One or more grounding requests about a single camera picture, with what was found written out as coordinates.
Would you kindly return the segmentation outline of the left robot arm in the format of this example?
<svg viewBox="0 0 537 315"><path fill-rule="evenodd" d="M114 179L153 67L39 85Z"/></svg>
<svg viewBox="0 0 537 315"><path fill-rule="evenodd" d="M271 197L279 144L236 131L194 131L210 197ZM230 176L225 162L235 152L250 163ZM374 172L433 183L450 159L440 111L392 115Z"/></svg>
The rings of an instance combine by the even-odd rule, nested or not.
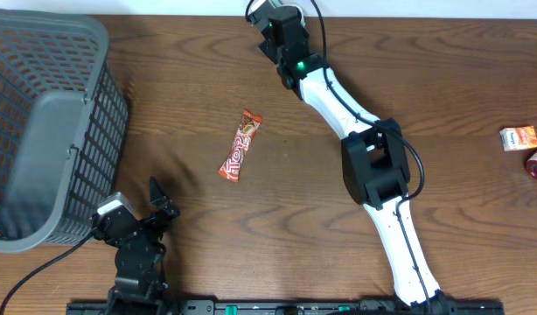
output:
<svg viewBox="0 0 537 315"><path fill-rule="evenodd" d="M154 177L150 203L157 210L137 219L133 207L117 192L102 201L92 216L93 238L117 249L115 285L108 294L106 314L172 314L178 309L167 294L162 239L180 212Z"/></svg>

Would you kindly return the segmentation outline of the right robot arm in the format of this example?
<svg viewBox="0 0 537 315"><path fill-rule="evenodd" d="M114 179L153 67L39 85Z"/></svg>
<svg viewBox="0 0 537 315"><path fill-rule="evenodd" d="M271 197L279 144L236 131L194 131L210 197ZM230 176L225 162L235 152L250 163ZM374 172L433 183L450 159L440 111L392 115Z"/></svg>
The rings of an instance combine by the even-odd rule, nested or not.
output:
<svg viewBox="0 0 537 315"><path fill-rule="evenodd" d="M425 172L399 123L370 113L341 86L327 53L310 49L299 7L250 1L244 16L264 37L259 47L275 64L282 84L313 107L339 137L346 190L377 228L396 296L412 309L433 313L432 301L441 290L422 253L409 208L424 184L414 192L408 190L408 158L414 158L421 178Z"/></svg>

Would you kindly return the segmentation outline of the small orange snack packet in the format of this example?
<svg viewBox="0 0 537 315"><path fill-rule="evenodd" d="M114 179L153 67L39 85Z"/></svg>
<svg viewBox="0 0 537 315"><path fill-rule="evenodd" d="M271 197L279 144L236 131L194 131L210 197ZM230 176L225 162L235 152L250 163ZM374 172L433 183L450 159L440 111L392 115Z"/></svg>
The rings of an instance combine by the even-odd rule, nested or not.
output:
<svg viewBox="0 0 537 315"><path fill-rule="evenodd" d="M504 151L523 151L537 148L534 126L503 128L499 132Z"/></svg>

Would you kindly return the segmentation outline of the red Top snack bag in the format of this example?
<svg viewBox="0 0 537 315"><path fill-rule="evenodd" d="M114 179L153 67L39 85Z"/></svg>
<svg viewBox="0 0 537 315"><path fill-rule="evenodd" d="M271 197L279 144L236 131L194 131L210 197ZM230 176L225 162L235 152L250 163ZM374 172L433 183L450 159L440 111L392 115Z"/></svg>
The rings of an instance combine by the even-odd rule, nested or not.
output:
<svg viewBox="0 0 537 315"><path fill-rule="evenodd" d="M241 167L248 153L252 140L262 124L263 119L247 109L243 110L240 125L234 135L231 150L218 170L218 174L232 182L240 179Z"/></svg>

